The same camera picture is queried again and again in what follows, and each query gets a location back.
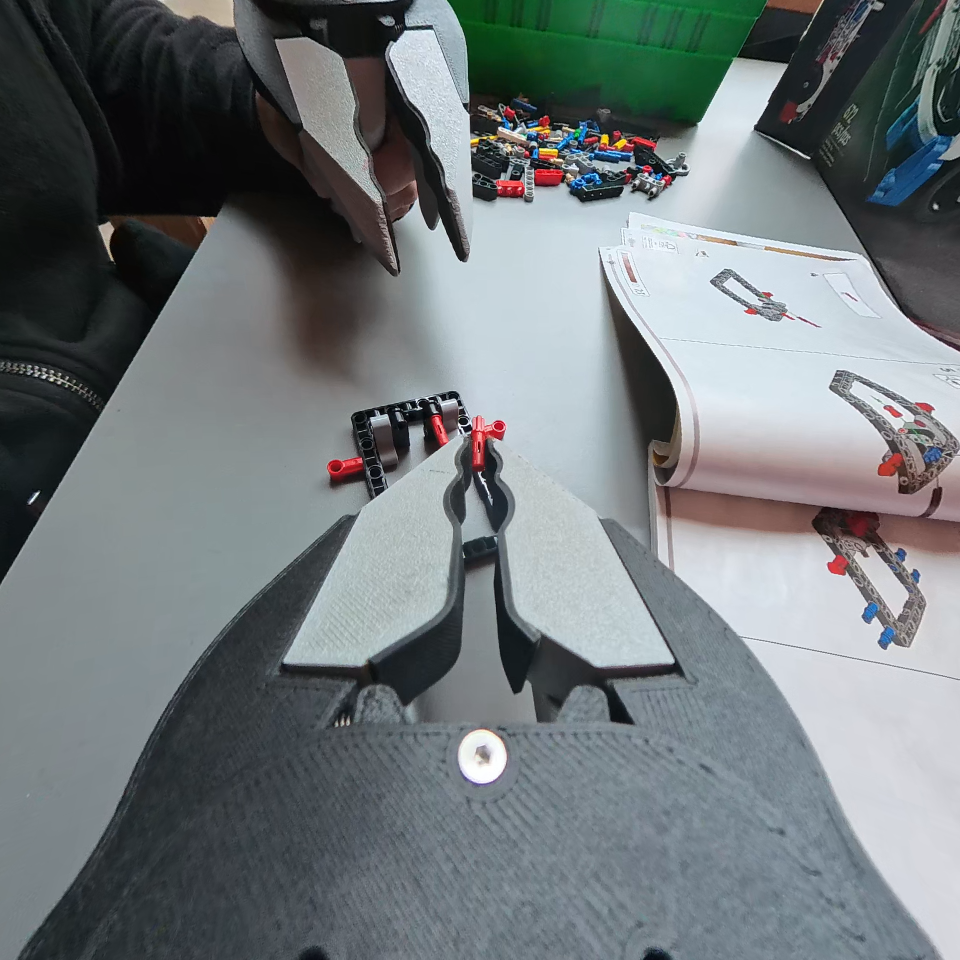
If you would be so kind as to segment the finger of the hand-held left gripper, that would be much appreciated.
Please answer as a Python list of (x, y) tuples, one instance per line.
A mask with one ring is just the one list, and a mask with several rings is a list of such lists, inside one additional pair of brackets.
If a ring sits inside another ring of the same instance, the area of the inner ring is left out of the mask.
[(391, 110), (411, 146), (424, 222), (445, 228), (467, 261), (473, 229), (470, 119), (435, 30), (403, 31), (386, 49)]
[(393, 275), (400, 272), (386, 197), (372, 150), (386, 128), (382, 58), (343, 58), (308, 37), (276, 41), (298, 111), (308, 179), (329, 198), (362, 242)]

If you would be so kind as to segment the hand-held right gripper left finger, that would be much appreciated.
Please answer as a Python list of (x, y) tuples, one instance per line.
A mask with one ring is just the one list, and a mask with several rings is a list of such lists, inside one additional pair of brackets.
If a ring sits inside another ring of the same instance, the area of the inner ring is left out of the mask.
[(365, 678), (409, 704), (461, 649), (468, 439), (451, 440), (352, 519), (283, 659)]

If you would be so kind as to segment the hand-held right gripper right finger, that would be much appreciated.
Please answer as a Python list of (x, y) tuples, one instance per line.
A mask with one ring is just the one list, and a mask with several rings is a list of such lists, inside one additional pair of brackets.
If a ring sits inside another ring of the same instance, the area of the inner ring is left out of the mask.
[(597, 513), (502, 441), (486, 449), (498, 642), (511, 689), (529, 682), (539, 693), (569, 693), (673, 670)]

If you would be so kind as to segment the black lego frame assembly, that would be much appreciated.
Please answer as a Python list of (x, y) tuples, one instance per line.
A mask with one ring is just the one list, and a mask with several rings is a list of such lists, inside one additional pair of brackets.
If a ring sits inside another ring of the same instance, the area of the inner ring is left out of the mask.
[[(473, 420), (460, 395), (447, 391), (389, 403), (357, 412), (351, 421), (358, 456), (330, 461), (328, 474), (334, 481), (363, 474), (376, 503), (358, 514), (337, 558), (337, 576), (402, 580), (426, 572), (445, 577), (452, 544), (460, 539), (464, 488), (482, 474), (462, 466), (467, 450), (461, 434), (471, 437)], [(409, 449), (414, 426), (423, 427), (427, 441), (450, 441), (452, 449), (389, 488), (385, 472)]]

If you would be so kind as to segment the red lego pin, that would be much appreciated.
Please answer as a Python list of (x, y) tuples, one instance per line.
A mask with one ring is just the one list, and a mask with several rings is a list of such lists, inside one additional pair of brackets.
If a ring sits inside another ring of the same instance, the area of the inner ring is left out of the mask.
[(486, 469), (487, 443), (490, 438), (503, 440), (507, 424), (501, 419), (487, 422), (482, 415), (475, 415), (471, 426), (471, 469), (482, 474)]

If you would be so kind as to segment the person's left forearm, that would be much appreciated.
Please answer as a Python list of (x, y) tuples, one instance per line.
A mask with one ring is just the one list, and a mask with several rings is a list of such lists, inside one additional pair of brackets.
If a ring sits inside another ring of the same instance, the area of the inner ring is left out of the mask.
[(2, 211), (214, 215), (308, 192), (268, 144), (233, 29), (160, 2), (2, 2)]

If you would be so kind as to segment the pile of lego pieces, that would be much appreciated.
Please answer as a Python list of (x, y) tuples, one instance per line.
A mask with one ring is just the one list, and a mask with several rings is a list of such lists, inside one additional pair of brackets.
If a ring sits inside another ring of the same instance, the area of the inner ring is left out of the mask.
[(582, 203), (619, 198), (624, 189), (653, 200), (690, 173), (687, 156), (665, 158), (657, 136), (616, 127), (611, 111), (553, 121), (522, 99), (480, 104), (469, 114), (474, 198), (533, 202), (538, 188), (565, 187)]

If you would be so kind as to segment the lego instruction booklet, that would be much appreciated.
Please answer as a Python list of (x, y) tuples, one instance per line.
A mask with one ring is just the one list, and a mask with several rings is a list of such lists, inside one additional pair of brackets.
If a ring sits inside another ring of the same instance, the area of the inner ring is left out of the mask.
[(857, 253), (632, 212), (600, 258), (673, 392), (658, 557), (774, 676), (958, 958), (958, 355)]

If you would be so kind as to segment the dark lego set box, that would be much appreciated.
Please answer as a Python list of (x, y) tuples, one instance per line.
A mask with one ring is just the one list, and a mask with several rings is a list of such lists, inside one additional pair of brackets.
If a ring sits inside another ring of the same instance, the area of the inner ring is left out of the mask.
[(911, 1), (823, 1), (755, 130), (812, 158), (912, 5)]

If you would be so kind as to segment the lego set box blue car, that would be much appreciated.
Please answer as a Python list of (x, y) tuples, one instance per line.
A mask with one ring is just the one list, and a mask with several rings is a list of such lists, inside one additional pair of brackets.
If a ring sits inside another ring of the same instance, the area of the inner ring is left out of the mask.
[(814, 160), (913, 320), (958, 345), (959, 3), (913, 2)]

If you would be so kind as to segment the person's left hand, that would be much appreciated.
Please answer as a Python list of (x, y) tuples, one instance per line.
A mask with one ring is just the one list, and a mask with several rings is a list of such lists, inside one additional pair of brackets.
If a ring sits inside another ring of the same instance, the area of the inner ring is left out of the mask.
[[(418, 199), (411, 151), (402, 130), (387, 116), (386, 103), (378, 96), (385, 90), (386, 65), (377, 57), (354, 57), (345, 61), (359, 96), (361, 131), (371, 150), (372, 169), (386, 197), (390, 222), (402, 219)], [(270, 145), (306, 178), (320, 198), (331, 198), (330, 187), (311, 158), (294, 126), (261, 94), (255, 95), (260, 127)]]

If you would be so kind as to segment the green plastic bin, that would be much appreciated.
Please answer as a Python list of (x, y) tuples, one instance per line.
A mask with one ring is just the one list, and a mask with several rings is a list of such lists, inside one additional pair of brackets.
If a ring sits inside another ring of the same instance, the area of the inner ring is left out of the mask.
[(452, 1), (473, 94), (698, 123), (764, 1)]

